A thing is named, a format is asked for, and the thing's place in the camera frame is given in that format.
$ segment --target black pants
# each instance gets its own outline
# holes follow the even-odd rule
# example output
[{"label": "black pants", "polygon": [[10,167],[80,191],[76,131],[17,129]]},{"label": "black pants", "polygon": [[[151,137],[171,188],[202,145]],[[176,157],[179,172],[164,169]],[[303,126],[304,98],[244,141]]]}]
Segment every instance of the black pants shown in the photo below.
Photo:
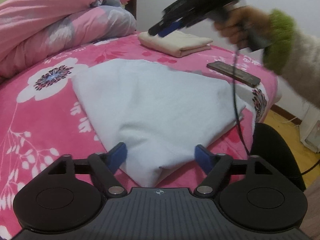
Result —
[{"label": "black pants", "polygon": [[286,176],[299,189],[306,186],[295,158],[281,135],[271,126],[257,123],[250,155],[259,155]]}]

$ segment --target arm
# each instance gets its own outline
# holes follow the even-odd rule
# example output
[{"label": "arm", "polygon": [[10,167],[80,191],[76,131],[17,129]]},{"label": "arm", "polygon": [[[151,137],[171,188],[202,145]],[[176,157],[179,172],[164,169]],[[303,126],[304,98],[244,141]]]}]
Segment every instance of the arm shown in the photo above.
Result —
[{"label": "arm", "polygon": [[270,29],[272,45],[264,52],[265,67],[320,107],[320,39],[302,33],[291,17],[278,10],[270,15]]}]

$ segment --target black cable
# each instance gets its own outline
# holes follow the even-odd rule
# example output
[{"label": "black cable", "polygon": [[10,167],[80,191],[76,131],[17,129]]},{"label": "black cable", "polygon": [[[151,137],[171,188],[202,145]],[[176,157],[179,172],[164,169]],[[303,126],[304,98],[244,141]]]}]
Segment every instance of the black cable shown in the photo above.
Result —
[{"label": "black cable", "polygon": [[[232,69],[233,106],[234,106],[234,109],[235,109],[236,122],[237,122],[237,128],[238,128],[238,134],[239,134],[240,140],[241,140],[241,142],[242,142],[242,144],[244,146],[244,149],[245,149],[247,155],[250,156],[250,152],[249,152],[247,146],[245,145],[245,141],[244,141],[244,138],[243,138],[243,134],[242,134],[241,126],[240,126],[240,118],[239,118],[238,108],[237,108],[237,101],[236,101],[236,80],[235,80],[235,76],[236,76],[236,65],[237,65],[237,62],[238,62],[239,52],[240,52],[240,50],[238,49],[236,51],[236,54],[235,54],[235,57],[234,57],[233,69]],[[320,159],[310,169],[308,169],[305,172],[301,173],[301,176],[306,175],[307,173],[312,171],[314,168],[316,168],[316,166],[318,166],[319,164],[320,164]],[[299,178],[300,177],[289,177],[289,179],[299,179]]]}]

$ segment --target person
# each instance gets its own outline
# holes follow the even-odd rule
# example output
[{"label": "person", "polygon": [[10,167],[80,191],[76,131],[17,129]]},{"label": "person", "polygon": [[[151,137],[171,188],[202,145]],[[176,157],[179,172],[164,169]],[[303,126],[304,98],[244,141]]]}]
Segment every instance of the person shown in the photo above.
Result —
[{"label": "person", "polygon": [[[241,49],[247,47],[246,33],[237,26],[243,21],[271,41],[263,52],[264,67],[320,108],[320,39],[304,34],[293,18],[278,9],[267,14],[250,6],[234,9],[226,23],[215,22],[214,28]],[[306,189],[290,148],[270,126],[256,125],[250,153],[264,158],[302,191]]]}]

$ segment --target black phone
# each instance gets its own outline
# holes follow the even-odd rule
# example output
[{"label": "black phone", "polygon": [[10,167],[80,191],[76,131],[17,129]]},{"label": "black phone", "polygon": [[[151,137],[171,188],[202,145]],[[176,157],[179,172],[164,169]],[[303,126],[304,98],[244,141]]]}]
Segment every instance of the black phone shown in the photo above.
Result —
[{"label": "black phone", "polygon": [[228,77],[232,77],[235,80],[248,85],[249,87],[255,88],[261,83],[261,79],[251,75],[250,73],[247,73],[241,69],[236,68],[236,75],[233,76],[233,66],[228,65],[221,61],[216,61],[213,63],[209,63],[207,65],[207,68],[210,68],[212,70],[215,70],[221,74],[224,74]]}]

